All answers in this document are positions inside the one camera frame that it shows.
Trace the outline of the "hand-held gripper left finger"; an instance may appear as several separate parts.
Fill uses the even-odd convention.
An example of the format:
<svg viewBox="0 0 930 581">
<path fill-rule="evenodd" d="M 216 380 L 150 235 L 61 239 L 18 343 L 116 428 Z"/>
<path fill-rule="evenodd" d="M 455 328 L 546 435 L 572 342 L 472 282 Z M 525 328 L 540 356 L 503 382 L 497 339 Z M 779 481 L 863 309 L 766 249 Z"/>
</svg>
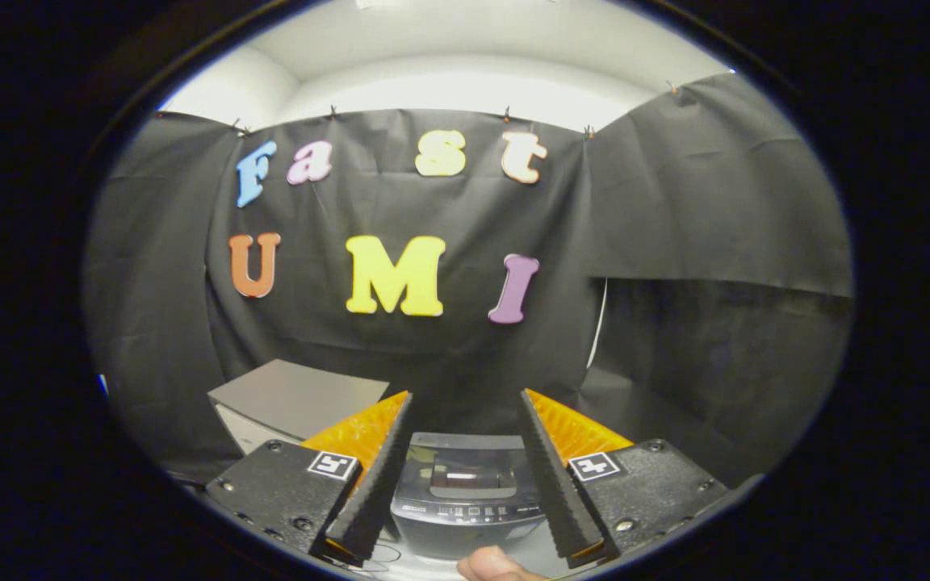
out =
<svg viewBox="0 0 930 581">
<path fill-rule="evenodd" d="M 361 566 L 390 512 L 411 404 L 400 392 L 300 444 L 270 439 L 214 478 L 207 497 L 296 555 Z"/>
</svg>

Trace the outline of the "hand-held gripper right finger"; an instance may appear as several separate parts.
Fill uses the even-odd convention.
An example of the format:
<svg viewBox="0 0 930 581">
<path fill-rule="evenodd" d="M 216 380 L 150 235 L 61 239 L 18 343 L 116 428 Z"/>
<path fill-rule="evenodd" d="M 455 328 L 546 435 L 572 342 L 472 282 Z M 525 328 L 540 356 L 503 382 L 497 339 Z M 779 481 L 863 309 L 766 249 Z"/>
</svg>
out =
<svg viewBox="0 0 930 581">
<path fill-rule="evenodd" d="M 532 390 L 520 394 L 519 429 L 555 549 L 571 567 L 631 558 L 731 499 L 664 439 L 635 444 Z"/>
</svg>

